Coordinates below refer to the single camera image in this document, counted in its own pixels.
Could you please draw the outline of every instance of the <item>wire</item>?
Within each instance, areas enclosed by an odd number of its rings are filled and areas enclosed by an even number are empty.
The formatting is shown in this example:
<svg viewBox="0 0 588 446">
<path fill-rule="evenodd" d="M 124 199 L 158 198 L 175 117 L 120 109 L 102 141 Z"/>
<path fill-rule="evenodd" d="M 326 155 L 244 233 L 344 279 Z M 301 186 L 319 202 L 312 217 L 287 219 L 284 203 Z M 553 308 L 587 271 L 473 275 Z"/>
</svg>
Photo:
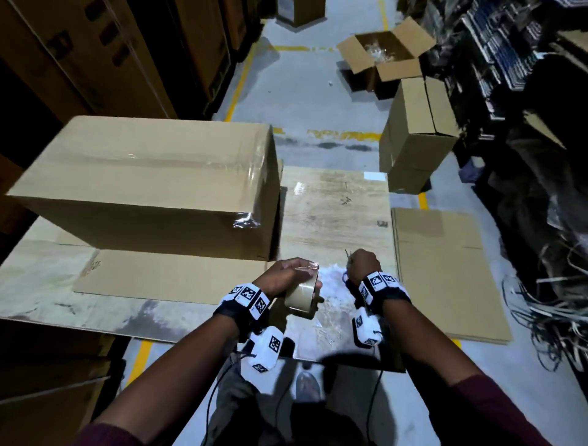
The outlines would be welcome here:
<svg viewBox="0 0 588 446">
<path fill-rule="evenodd" d="M 286 396 L 286 394 L 288 393 L 288 391 L 290 390 L 290 387 L 292 386 L 292 383 L 294 382 L 294 378 L 292 378 L 290 380 L 290 382 L 288 383 L 288 385 L 286 386 L 286 388 L 284 389 L 284 392 L 282 393 L 282 395 L 280 396 L 280 399 L 278 400 L 278 404 L 276 404 L 276 414 L 275 414 L 275 419 L 273 422 L 273 425 L 276 429 L 278 429 L 278 411 L 280 410 L 280 405 L 282 403 L 282 400 L 284 399 L 284 397 Z"/>
<path fill-rule="evenodd" d="M 384 370 L 380 370 L 380 374 L 377 377 L 376 380 L 376 385 L 373 388 L 373 392 L 372 392 L 372 398 L 369 402 L 369 408 L 367 409 L 367 417 L 366 417 L 366 436 L 367 436 L 367 443 L 368 444 L 373 444 L 372 440 L 370 438 L 369 435 L 369 419 L 372 416 L 372 408 L 373 408 L 373 401 L 376 399 L 376 392 L 377 392 L 377 386 L 380 385 L 380 381 L 382 380 L 382 375 L 384 374 Z"/>
<path fill-rule="evenodd" d="M 219 386 L 222 379 L 229 372 L 229 370 L 232 369 L 235 364 L 238 364 L 239 362 L 241 362 L 241 360 L 243 358 L 245 358 L 246 356 L 249 356 L 249 354 L 248 353 L 242 354 L 239 358 L 237 358 L 235 360 L 235 362 L 233 362 L 230 366 L 228 366 L 226 368 L 226 370 L 222 373 L 222 375 L 216 380 L 216 384 L 212 388 L 211 397 L 208 399 L 208 407 L 206 407 L 206 432 L 204 434 L 204 442 L 202 443 L 202 446 L 205 446 L 206 442 L 208 441 L 208 423 L 210 421 L 211 403 L 212 403 L 212 397 L 215 395 L 216 388 Z"/>
</svg>

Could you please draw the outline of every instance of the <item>concrete floor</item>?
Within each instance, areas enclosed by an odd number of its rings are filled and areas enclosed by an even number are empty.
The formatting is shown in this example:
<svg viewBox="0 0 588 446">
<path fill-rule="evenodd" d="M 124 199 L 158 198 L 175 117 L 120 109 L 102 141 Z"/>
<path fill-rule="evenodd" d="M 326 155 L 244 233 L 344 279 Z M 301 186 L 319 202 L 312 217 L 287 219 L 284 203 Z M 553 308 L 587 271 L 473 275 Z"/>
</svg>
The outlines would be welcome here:
<svg viewBox="0 0 588 446">
<path fill-rule="evenodd" d="M 267 21 L 253 54 L 239 64 L 217 120 L 267 122 L 275 127 L 279 158 L 287 165 L 377 171 L 377 139 L 391 99 L 378 101 L 373 93 L 352 92 L 342 78 L 335 45 L 355 32 L 387 29 L 396 22 L 396 2 L 390 0 L 328 0 L 327 18 L 292 30 Z M 450 154 L 432 176 L 426 194 L 431 209 L 468 212 L 477 218 L 493 277 L 500 286 L 515 272 L 500 256 L 499 233 L 490 214 L 472 190 L 457 176 Z M 419 207 L 417 196 L 390 194 L 392 207 Z M 580 445 L 588 438 L 588 404 L 567 364 L 556 372 L 537 361 L 529 332 L 507 314 L 514 341 L 508 346 L 463 341 L 463 350 L 491 376 L 554 445 Z M 153 363 L 169 345 L 133 340 L 126 353 L 127 376 Z M 262 413 L 273 423 L 277 397 L 285 386 L 284 363 L 263 380 L 252 377 L 260 389 Z M 365 430 L 365 416 L 376 373 L 341 370 L 331 406 L 351 416 Z M 406 374 L 384 373 L 372 414 L 377 444 L 434 445 L 424 403 Z M 176 445 L 202 441 L 206 403 L 199 407 Z M 279 426 L 289 434 L 289 402 L 280 410 Z"/>
</svg>

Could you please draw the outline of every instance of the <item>person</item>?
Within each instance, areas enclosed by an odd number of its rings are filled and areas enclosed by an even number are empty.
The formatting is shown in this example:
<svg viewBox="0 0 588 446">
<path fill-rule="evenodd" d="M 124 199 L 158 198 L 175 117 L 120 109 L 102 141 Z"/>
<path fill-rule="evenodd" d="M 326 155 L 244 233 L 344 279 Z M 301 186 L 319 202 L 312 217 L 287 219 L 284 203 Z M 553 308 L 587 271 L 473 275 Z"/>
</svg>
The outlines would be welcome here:
<svg viewBox="0 0 588 446">
<path fill-rule="evenodd" d="M 249 284 L 253 285 L 250 288 L 270 300 L 308 280 L 308 272 L 300 268 L 308 267 L 310 263 L 300 258 L 278 261 Z M 406 370 L 429 410 L 430 421 L 441 444 L 549 445 L 496 383 L 412 305 L 402 285 L 390 275 L 375 274 L 377 272 L 382 272 L 382 268 L 374 253 L 359 249 L 351 255 L 348 277 L 354 286 L 361 289 L 362 284 L 367 284 L 375 276 L 389 280 L 386 282 L 388 287 L 381 291 L 376 290 L 381 287 L 368 287 L 372 300 L 368 307 L 387 321 L 396 336 Z M 247 308 L 237 305 L 229 294 L 210 319 L 180 340 L 125 388 L 93 423 L 78 434 L 73 444 L 151 444 L 178 422 L 183 427 L 189 419 L 187 417 L 204 399 L 238 339 L 246 336 L 252 321 Z M 229 359 L 225 369 L 232 361 L 234 359 Z M 305 373 L 296 381 L 296 400 L 301 404 L 316 401 L 320 394 L 313 381 L 313 377 Z M 234 408 L 241 409 L 241 414 L 259 411 L 250 398 L 226 398 L 221 392 L 216 410 L 222 409 L 223 404 L 239 405 L 239 401 L 247 402 Z M 312 411 L 304 412 L 313 416 Z M 233 418 L 238 423 L 239 417 Z M 209 434 L 204 443 L 235 444 L 234 441 L 239 441 L 239 436 L 247 428 L 236 426 L 237 429 L 234 425 L 225 429 L 229 432 L 225 441 L 221 441 L 221 433 L 212 432 L 214 438 Z M 249 426 L 260 435 L 267 427 Z M 308 432 L 306 435 L 299 433 L 294 426 L 292 432 L 295 444 L 320 444 L 319 441 L 311 442 Z M 357 437 L 354 432 L 351 429 L 345 434 L 346 441 L 330 444 L 364 444 L 361 436 Z M 283 444 L 278 432 L 269 431 L 266 440 L 272 435 L 273 444 Z"/>
</svg>

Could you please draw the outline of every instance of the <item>roll of packing tape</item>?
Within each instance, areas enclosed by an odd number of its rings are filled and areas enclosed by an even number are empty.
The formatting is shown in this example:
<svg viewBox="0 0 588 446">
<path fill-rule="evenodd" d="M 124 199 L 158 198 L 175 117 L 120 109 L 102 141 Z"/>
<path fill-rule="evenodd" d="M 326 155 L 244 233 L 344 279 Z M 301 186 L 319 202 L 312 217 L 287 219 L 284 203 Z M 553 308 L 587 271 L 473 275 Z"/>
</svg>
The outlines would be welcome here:
<svg viewBox="0 0 588 446">
<path fill-rule="evenodd" d="M 284 299 L 284 305 L 288 308 L 295 309 L 298 311 L 302 311 L 305 313 L 310 312 L 310 308 L 312 306 L 312 300 L 315 296 L 315 286 L 316 281 L 319 278 L 319 270 L 318 268 L 301 268 L 305 271 L 308 271 L 312 274 L 311 278 L 308 279 L 306 282 L 303 282 L 292 290 L 286 293 L 286 298 Z"/>
</svg>

